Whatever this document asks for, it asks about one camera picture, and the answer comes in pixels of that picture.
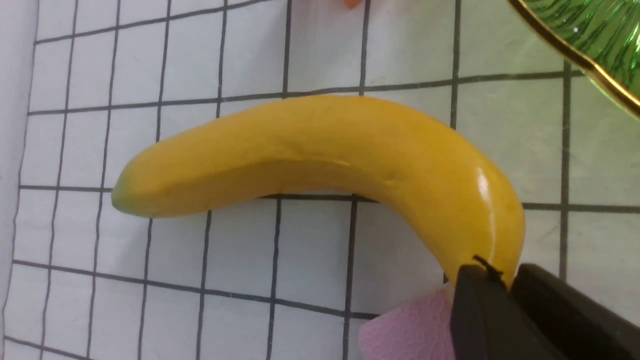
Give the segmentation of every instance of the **white grid paper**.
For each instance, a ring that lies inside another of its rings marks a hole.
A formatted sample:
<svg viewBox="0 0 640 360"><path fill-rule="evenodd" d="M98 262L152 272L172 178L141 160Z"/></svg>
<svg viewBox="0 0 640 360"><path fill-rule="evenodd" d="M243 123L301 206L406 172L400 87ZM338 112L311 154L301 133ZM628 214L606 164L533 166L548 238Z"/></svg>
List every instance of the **white grid paper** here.
<svg viewBox="0 0 640 360"><path fill-rule="evenodd" d="M640 323L640 126L506 2L40 0L5 359L360 359L359 326L442 282L385 206L321 192L149 221L110 205L154 141L310 94L458 129L525 202L523 261Z"/></svg>

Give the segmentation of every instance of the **green bowl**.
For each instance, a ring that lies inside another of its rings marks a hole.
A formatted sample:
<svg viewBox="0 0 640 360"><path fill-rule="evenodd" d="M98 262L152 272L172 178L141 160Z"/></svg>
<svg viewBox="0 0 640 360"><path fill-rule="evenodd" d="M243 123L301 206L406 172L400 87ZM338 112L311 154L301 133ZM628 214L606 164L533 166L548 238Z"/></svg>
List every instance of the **green bowl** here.
<svg viewBox="0 0 640 360"><path fill-rule="evenodd" d="M639 0L509 0L520 16L622 108L640 117Z"/></svg>

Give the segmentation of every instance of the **black string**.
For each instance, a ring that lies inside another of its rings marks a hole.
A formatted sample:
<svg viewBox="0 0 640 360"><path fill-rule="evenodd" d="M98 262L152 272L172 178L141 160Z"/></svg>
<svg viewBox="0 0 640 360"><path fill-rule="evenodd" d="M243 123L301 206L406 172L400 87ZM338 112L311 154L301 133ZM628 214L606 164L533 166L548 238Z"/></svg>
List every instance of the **black string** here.
<svg viewBox="0 0 640 360"><path fill-rule="evenodd" d="M507 288L504 282L502 282L502 275L504 274L504 272L501 272L500 270L493 267L493 265L489 264L487 260L479 255L474 255L473 259L484 266L487 272L487 278L489 278L490 281L498 282L500 283L500 285L502 285L502 287Z"/></svg>

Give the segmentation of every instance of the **pink textured surface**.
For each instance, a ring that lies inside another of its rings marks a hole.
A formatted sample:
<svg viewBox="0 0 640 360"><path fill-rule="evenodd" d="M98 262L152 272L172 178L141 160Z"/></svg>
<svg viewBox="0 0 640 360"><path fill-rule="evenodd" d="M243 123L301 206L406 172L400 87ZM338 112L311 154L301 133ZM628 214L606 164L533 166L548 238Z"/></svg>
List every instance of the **pink textured surface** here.
<svg viewBox="0 0 640 360"><path fill-rule="evenodd" d="M364 324L360 350L365 360L454 360L450 319L439 290Z"/></svg>

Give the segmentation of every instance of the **yellow banana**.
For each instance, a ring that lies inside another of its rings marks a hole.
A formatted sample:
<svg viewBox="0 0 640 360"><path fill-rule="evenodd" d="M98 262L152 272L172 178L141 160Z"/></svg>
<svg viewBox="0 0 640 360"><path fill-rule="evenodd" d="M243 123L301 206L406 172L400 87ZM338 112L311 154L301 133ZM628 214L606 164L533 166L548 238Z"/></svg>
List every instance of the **yellow banana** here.
<svg viewBox="0 0 640 360"><path fill-rule="evenodd" d="M160 218L320 189L390 206L453 281L479 255L511 284L524 238L513 187L458 133L390 101L301 97L213 120L138 154L111 198Z"/></svg>

